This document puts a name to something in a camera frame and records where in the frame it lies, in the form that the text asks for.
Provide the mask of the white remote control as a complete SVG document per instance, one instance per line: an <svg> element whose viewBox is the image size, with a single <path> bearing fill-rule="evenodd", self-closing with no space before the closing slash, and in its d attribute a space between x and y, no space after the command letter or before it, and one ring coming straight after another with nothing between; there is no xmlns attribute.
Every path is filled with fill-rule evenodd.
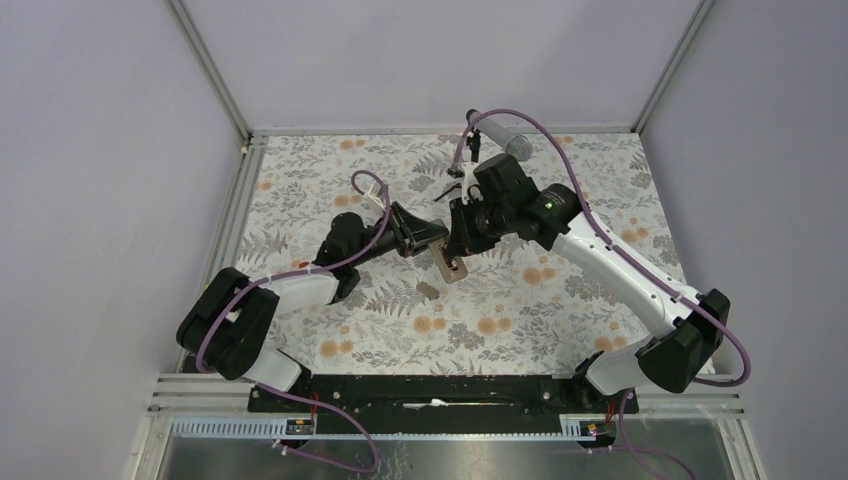
<svg viewBox="0 0 848 480"><path fill-rule="evenodd" d="M429 244L428 250L446 284L459 282L468 276L468 269L463 258L448 255L446 239L440 239Z"/></svg>

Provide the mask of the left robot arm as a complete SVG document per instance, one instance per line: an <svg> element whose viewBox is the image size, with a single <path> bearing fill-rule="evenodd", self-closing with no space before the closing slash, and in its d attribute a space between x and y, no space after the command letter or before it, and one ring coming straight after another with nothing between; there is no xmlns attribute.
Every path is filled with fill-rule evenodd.
<svg viewBox="0 0 848 480"><path fill-rule="evenodd" d="M413 257L448 237L440 222L423 220L399 203L368 226L356 213L337 215L305 267L253 280L233 267L220 270L191 308L176 333L177 343L202 367L227 380L272 388L272 398L288 411L309 401L308 370L266 342L277 315L338 303L360 281L358 266L396 252Z"/></svg>

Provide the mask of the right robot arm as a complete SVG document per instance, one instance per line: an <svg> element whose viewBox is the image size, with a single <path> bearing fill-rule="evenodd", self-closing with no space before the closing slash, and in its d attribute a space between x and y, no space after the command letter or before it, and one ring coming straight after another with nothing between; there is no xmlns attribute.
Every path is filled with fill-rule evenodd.
<svg viewBox="0 0 848 480"><path fill-rule="evenodd" d="M682 393L721 345L730 302L719 290L702 293L652 265L586 211L569 187L539 189L508 154L451 168L462 180L449 203L445 255L467 257L515 234L578 266L611 291L647 329L647 336L585 360L576 373L575 402L597 412L613 394L654 385Z"/></svg>

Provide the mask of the grey battery compartment cover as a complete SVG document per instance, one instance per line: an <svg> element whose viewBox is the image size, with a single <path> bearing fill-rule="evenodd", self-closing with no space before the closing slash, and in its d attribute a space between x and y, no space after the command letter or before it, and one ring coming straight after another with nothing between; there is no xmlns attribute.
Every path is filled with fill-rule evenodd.
<svg viewBox="0 0 848 480"><path fill-rule="evenodd" d="M430 301L437 300L441 295L441 292L437 288L424 281L416 284L416 290Z"/></svg>

